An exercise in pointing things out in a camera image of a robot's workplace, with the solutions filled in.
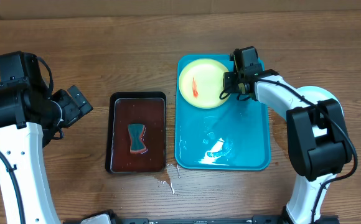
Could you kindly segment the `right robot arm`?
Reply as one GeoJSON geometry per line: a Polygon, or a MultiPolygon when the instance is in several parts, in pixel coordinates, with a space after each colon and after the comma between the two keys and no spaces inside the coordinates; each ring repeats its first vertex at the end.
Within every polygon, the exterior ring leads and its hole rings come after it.
{"type": "Polygon", "coordinates": [[[288,155],[296,181],[280,215],[255,215],[253,223],[339,223],[320,214],[328,186],[355,173],[358,156],[340,103],[306,97],[276,71],[264,70],[253,46],[230,54],[233,70],[223,75],[220,99],[246,96],[272,108],[286,121],[288,155]]]}

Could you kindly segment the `light blue plate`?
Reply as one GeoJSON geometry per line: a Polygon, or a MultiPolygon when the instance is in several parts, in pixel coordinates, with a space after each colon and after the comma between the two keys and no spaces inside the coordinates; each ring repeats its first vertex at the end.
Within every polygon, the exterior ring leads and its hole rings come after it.
{"type": "Polygon", "coordinates": [[[340,103],[340,101],[331,92],[318,86],[302,86],[298,88],[298,92],[311,103],[316,104],[318,101],[328,99],[334,99],[340,103]]]}

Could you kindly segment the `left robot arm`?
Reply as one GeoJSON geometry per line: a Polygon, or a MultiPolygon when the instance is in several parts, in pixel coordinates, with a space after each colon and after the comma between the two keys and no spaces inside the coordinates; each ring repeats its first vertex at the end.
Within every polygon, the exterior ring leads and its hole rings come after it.
{"type": "Polygon", "coordinates": [[[92,111],[75,86],[54,91],[32,53],[0,55],[0,189],[8,223],[60,223],[43,148],[92,111]]]}

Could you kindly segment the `green dish sponge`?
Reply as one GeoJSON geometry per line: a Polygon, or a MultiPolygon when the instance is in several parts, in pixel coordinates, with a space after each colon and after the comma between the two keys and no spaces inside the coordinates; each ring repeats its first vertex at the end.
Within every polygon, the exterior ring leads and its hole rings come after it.
{"type": "Polygon", "coordinates": [[[146,127],[143,124],[129,124],[128,133],[130,138],[129,151],[131,154],[144,154],[148,149],[144,143],[146,127]]]}

